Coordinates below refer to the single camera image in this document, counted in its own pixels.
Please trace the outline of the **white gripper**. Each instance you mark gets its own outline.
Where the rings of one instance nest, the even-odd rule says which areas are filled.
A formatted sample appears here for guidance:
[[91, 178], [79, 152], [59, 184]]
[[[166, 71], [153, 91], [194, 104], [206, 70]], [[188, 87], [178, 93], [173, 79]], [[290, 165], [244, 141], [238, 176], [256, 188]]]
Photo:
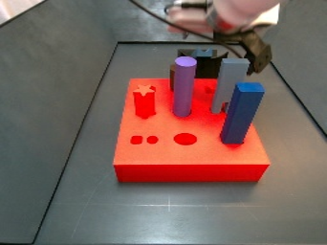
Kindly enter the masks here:
[[173, 33], [232, 34], [276, 25], [281, 0], [173, 0], [165, 11]]

